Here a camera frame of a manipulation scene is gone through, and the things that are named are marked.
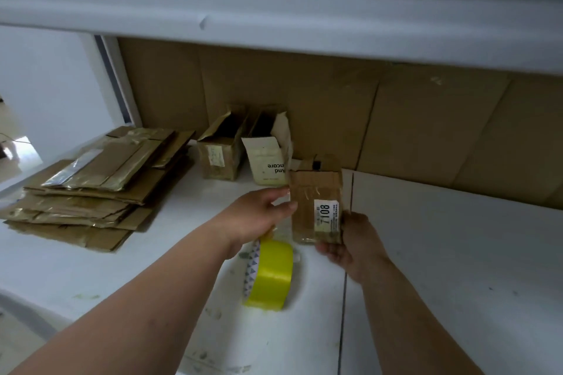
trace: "white wall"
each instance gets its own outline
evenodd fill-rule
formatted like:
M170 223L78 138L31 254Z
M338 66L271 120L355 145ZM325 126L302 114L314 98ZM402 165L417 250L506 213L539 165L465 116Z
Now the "white wall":
M0 25L0 95L44 161L123 124L86 33Z

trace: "hand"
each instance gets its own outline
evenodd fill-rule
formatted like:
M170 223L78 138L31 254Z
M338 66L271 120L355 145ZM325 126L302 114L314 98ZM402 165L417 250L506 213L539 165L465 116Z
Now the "hand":
M264 188L243 194L227 208L208 221L208 224L227 239L228 258L234 257L243 244L266 233L297 209L297 202L272 202L289 193L288 187Z
M371 266L381 261L390 263L390 260L366 215L346 211L342 226L344 244L318 242L315 247L333 263L340 265L352 280L361 284Z

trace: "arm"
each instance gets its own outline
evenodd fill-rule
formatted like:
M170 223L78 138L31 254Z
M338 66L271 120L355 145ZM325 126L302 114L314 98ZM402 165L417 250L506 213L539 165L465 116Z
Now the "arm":
M391 262L366 215L345 214L343 239L316 247L362 285L384 374L482 375Z
M287 188L250 192L53 337L12 375L174 374L225 259L291 215Z

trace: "forearm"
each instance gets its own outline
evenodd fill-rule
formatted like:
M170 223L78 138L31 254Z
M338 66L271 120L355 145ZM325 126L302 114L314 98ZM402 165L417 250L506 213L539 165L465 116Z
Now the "forearm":
M175 373L226 252L226 244L204 224L14 375Z
M362 290L384 374L482 374L389 259L367 271Z

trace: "yellow tape roll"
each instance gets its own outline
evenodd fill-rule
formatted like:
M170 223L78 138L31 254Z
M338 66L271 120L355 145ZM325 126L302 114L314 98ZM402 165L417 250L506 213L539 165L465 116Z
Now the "yellow tape roll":
M293 248L271 239L254 243L244 279L244 305L279 311L291 286Z

